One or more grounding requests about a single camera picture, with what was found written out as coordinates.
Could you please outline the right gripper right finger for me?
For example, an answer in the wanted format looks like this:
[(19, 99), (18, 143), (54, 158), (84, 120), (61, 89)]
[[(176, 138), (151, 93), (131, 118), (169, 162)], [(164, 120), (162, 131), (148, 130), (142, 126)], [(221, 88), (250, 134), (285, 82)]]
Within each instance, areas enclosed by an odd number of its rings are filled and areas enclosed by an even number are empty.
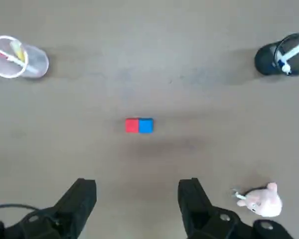
[(289, 232), (271, 220), (243, 223), (233, 211), (211, 204), (197, 178), (178, 184), (178, 204), (188, 239), (292, 239)]

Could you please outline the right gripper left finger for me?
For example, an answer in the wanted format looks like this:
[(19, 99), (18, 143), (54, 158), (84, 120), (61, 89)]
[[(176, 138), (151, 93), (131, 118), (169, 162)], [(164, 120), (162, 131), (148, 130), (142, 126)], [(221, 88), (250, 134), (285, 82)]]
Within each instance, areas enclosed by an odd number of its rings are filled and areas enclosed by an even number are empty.
[(0, 209), (23, 208), (30, 213), (10, 227), (0, 221), (0, 239), (77, 239), (96, 202), (96, 181), (79, 178), (52, 207), (1, 204)]

